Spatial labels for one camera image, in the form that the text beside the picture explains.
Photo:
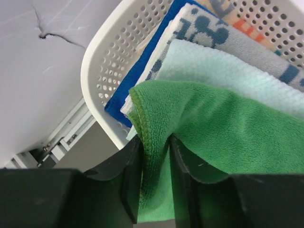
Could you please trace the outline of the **green towel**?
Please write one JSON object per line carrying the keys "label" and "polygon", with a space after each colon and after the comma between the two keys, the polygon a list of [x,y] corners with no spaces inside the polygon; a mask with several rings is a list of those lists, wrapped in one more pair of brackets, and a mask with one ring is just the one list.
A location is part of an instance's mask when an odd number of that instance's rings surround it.
{"label": "green towel", "polygon": [[130,90],[144,147],[139,222],[174,219],[167,138],[229,173],[303,173],[302,119],[226,89],[150,80]]}

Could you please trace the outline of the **white perforated plastic basket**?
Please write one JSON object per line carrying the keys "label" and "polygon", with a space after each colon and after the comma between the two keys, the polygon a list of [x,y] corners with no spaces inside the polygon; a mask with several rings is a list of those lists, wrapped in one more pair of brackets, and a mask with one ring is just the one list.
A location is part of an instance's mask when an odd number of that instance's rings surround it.
{"label": "white perforated plastic basket", "polygon": [[[277,6],[290,21],[304,28],[301,0],[229,0],[237,10],[257,2]],[[129,128],[104,110],[116,89],[139,59],[138,45],[158,27],[173,0],[123,0],[107,18],[88,45],[81,65],[84,101],[107,136],[121,149]]]}

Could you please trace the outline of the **orange folded towel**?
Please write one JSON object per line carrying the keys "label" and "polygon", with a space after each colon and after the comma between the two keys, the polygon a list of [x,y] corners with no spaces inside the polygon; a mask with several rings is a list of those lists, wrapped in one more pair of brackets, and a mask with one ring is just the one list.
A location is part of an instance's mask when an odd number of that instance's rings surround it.
{"label": "orange folded towel", "polygon": [[277,50],[274,44],[271,44],[262,32],[257,31],[253,26],[238,16],[236,7],[231,4],[229,0],[197,0],[196,2],[227,24],[246,34],[252,40],[275,52],[278,56],[281,56],[280,51]]}

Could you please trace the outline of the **white blue patterned towel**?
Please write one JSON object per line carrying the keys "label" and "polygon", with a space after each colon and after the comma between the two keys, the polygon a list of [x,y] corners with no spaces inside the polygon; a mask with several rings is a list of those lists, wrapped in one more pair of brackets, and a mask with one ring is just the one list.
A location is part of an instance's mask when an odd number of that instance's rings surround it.
{"label": "white blue patterned towel", "polygon": [[[304,89],[304,30],[290,21],[277,6],[252,2],[245,4],[238,16],[274,44],[281,56],[252,40],[216,15],[193,4],[186,4],[172,19],[152,52],[136,84],[156,77],[173,39],[180,39],[215,48],[238,57],[244,62],[275,76],[280,81]],[[140,48],[144,51],[147,43]]]}

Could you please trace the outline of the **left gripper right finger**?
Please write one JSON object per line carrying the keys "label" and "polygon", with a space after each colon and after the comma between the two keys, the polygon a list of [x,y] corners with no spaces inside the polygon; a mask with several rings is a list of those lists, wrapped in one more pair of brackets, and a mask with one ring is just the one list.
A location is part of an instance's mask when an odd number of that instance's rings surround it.
{"label": "left gripper right finger", "polygon": [[178,228],[301,228],[301,174],[229,175],[170,136],[171,181]]}

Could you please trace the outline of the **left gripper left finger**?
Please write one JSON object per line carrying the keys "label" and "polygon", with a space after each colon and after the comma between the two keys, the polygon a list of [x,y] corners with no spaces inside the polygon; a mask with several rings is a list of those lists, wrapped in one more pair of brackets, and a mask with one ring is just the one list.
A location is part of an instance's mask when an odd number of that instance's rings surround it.
{"label": "left gripper left finger", "polygon": [[3,228],[131,228],[137,223],[143,144],[138,136],[99,165],[1,169]]}

